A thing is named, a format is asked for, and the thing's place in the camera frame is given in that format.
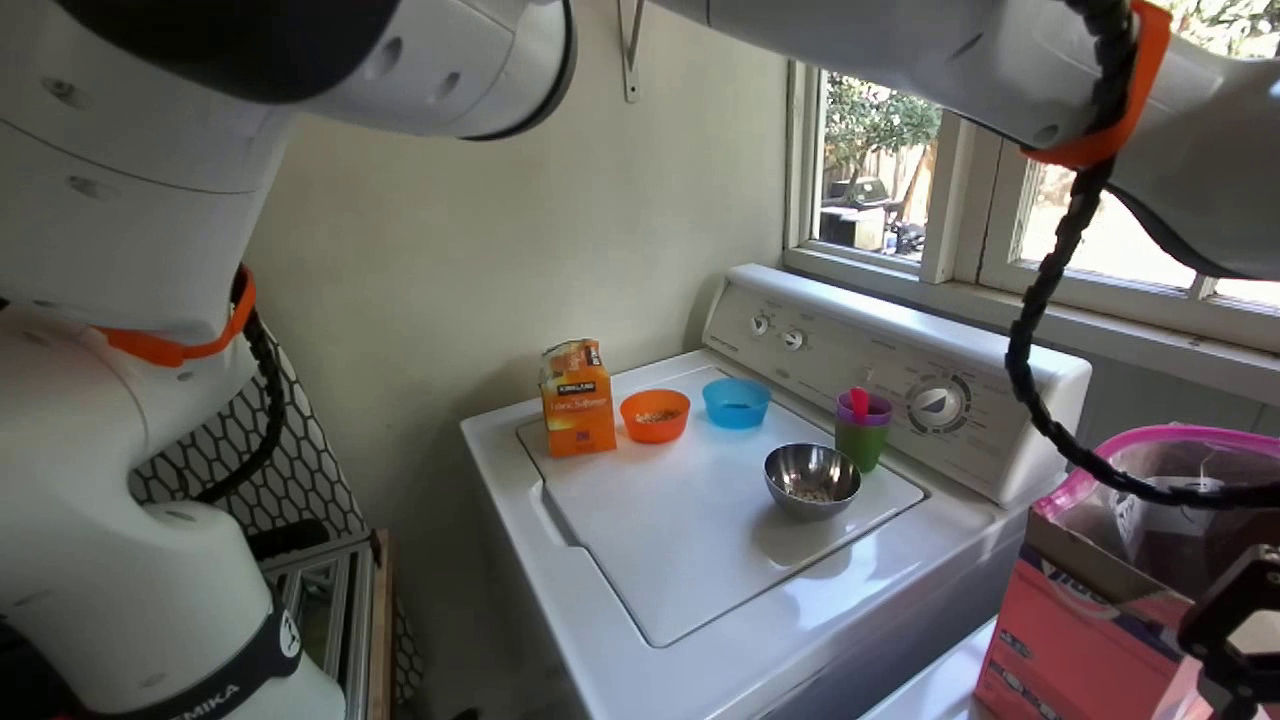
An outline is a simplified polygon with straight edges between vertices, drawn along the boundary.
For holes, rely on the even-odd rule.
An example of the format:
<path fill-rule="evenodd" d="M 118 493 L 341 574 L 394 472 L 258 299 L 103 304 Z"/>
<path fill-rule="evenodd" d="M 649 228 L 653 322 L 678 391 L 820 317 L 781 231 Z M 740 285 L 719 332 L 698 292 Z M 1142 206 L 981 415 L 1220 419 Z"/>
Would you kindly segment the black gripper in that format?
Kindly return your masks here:
<path fill-rule="evenodd" d="M 1207 720 L 1256 720 L 1280 702 L 1280 548 L 1250 543 L 1180 622 L 1180 649 L 1198 665 Z"/>

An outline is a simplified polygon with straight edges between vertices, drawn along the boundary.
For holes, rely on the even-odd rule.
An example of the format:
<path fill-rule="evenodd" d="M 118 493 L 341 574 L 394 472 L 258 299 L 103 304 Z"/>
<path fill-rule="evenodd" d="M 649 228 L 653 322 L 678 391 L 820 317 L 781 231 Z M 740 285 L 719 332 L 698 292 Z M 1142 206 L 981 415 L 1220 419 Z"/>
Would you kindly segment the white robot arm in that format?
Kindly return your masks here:
<path fill-rule="evenodd" d="M 1154 0 L 661 0 L 903 90 L 1117 197 L 1180 263 L 1280 263 L 1280 65 Z M 503 141 L 576 65 L 569 0 L 0 0 L 0 622 L 90 720 L 345 720 L 208 500 L 134 464 L 255 365 L 242 263 L 296 117 Z"/>

